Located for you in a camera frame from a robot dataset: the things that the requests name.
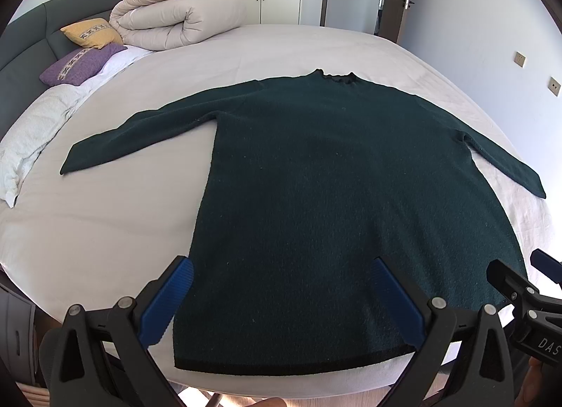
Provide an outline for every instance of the rolled comforter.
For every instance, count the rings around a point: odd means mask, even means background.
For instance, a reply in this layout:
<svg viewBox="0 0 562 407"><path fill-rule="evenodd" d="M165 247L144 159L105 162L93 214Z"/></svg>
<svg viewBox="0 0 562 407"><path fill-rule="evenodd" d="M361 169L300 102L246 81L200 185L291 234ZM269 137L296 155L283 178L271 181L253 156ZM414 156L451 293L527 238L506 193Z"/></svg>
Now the rolled comforter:
<svg viewBox="0 0 562 407"><path fill-rule="evenodd" d="M245 17L241 0L123 0L109 22L125 44L163 51L227 32Z"/></svg>

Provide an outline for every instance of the mattress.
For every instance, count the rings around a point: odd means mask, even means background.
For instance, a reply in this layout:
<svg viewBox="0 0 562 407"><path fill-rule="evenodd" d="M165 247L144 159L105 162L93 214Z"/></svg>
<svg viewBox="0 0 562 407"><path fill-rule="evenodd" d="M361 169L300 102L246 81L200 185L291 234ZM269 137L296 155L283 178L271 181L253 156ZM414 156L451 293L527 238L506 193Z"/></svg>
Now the mattress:
<svg viewBox="0 0 562 407"><path fill-rule="evenodd" d="M2 267L58 320L73 303L101 309L124 295L135 296L176 255L187 255L209 175L216 124L208 122L102 167L61 177L58 172L70 147L119 126L133 113L205 89L296 77L317 68L334 75L353 72L418 95L518 157L497 125L463 92L389 41L321 27L244 26L145 57L90 96L40 155L16 207L0 205ZM537 247L548 251L553 238L546 202L474 152L473 160L513 226L530 281L543 293L556 291L529 265L531 251ZM504 324L509 315L508 308L502 311ZM447 358L453 358L457 349L452 345ZM262 398L317 398L375 389L394 383L411 358L404 355L362 368L286 377L190 372L174 367L171 326L150 352L169 380Z"/></svg>

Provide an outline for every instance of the pillow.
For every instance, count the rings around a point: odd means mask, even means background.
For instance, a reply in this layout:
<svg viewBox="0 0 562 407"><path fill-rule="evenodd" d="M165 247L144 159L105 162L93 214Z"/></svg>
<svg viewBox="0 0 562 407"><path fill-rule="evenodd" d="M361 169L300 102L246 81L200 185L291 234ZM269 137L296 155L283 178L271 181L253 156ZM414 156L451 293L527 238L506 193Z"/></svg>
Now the pillow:
<svg viewBox="0 0 562 407"><path fill-rule="evenodd" d="M123 45L119 33L105 19L90 19L61 28L69 40L82 47L101 49L109 43Z"/></svg>
<svg viewBox="0 0 562 407"><path fill-rule="evenodd" d="M49 66L39 78L49 86L81 85L86 79L98 74L112 55L126 49L127 47L115 43L101 49L77 49Z"/></svg>
<svg viewBox="0 0 562 407"><path fill-rule="evenodd" d="M82 85L56 85L38 97L0 140L0 200L13 208L37 157L82 103L118 72L151 53L128 46Z"/></svg>

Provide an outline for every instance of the upholstered headboard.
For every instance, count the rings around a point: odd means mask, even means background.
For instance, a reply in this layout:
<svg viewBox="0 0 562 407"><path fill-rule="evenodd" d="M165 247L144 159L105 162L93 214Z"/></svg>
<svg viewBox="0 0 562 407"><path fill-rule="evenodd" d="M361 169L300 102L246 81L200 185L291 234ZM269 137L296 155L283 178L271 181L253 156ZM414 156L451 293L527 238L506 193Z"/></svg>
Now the upholstered headboard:
<svg viewBox="0 0 562 407"><path fill-rule="evenodd" d="M39 75L77 49L60 31L84 19L109 19L121 0L50 0L7 27L0 37L0 139L48 87Z"/></svg>

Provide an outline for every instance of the purple pillow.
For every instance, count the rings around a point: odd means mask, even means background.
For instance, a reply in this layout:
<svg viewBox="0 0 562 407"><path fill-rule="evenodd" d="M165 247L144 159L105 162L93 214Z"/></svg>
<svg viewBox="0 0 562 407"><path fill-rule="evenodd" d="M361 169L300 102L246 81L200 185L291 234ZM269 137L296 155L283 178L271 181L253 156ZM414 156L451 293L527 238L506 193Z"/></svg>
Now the purple pillow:
<svg viewBox="0 0 562 407"><path fill-rule="evenodd" d="M116 43L109 43L101 49L76 49L49 66L39 78L49 86L81 85L86 79L98 74L112 55L126 49L127 47Z"/></svg>

